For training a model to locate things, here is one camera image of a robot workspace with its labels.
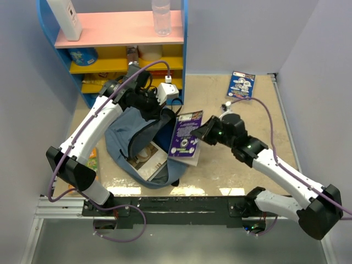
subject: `blue backpack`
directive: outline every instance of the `blue backpack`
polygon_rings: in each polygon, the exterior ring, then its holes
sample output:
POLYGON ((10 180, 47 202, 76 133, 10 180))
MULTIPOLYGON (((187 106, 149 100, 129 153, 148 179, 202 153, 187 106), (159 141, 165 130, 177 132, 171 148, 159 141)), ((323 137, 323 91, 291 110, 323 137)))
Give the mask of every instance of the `blue backpack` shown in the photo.
POLYGON ((174 113, 163 108, 158 120, 145 121, 139 110, 130 107, 105 132, 106 148, 110 156, 118 166, 145 187, 159 189, 169 185, 178 186, 179 178, 187 168, 186 164, 167 159, 166 166, 151 181, 147 181, 127 161, 134 158, 152 140, 168 153, 179 111, 180 109, 174 113))

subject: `pink shelf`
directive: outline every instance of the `pink shelf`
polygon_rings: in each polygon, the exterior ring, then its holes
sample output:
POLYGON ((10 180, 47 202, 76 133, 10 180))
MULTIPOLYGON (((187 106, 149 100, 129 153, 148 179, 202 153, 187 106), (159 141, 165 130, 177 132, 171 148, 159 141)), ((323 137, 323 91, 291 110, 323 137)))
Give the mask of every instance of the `pink shelf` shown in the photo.
POLYGON ((154 32, 153 14, 143 12, 111 12, 78 14, 83 31, 79 41, 67 41, 60 30, 56 48, 107 47, 148 44, 182 44, 181 11, 171 11, 172 32, 158 37, 154 32))

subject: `blue shelf frame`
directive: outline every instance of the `blue shelf frame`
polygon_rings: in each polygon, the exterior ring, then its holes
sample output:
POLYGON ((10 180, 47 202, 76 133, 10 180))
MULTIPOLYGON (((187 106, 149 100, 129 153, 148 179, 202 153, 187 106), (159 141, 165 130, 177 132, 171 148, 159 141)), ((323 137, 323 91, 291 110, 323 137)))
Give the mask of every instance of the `blue shelf frame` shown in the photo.
MULTIPOLYGON (((90 93, 82 93, 82 79, 84 74, 71 74, 70 66, 72 59, 66 49, 55 48, 56 38, 60 31, 60 26, 56 21, 56 18, 51 11, 50 6, 47 3, 47 0, 36 0, 37 15, 39 19, 40 26, 43 30, 43 33, 48 39, 48 42, 54 49, 56 55, 61 60, 66 71, 70 75, 76 89, 79 94, 82 96, 83 100, 89 108, 95 103, 95 97, 90 93)), ((188 0, 182 0, 181 2, 181 18, 182 18, 182 27, 183 27, 183 74, 182 74, 182 91, 179 98, 184 102, 185 95, 185 74, 186 74, 186 52, 187 52, 187 29, 188 29, 188 0)), ((180 102, 174 102, 174 105, 180 105, 180 102)))

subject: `white connector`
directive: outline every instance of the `white connector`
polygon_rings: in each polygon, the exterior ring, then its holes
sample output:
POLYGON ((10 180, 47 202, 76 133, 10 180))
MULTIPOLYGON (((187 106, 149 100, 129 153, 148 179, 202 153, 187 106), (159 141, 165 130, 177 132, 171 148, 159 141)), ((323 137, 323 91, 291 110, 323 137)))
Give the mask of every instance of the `white connector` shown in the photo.
POLYGON ((171 83, 171 75, 170 76, 165 75, 165 83, 167 84, 171 83))
POLYGON ((173 84, 166 84, 162 82, 159 84, 157 88, 157 99, 159 102, 159 105, 162 105, 163 103, 166 102, 168 99, 174 99, 178 97, 178 89, 176 85, 173 84))

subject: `blue can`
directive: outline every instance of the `blue can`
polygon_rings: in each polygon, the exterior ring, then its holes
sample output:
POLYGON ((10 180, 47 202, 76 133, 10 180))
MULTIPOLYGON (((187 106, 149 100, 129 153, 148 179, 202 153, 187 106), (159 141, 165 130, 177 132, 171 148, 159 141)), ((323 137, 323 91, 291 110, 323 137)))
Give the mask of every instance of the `blue can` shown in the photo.
POLYGON ((72 60, 79 66, 89 66, 98 59, 95 48, 69 48, 68 52, 72 60))

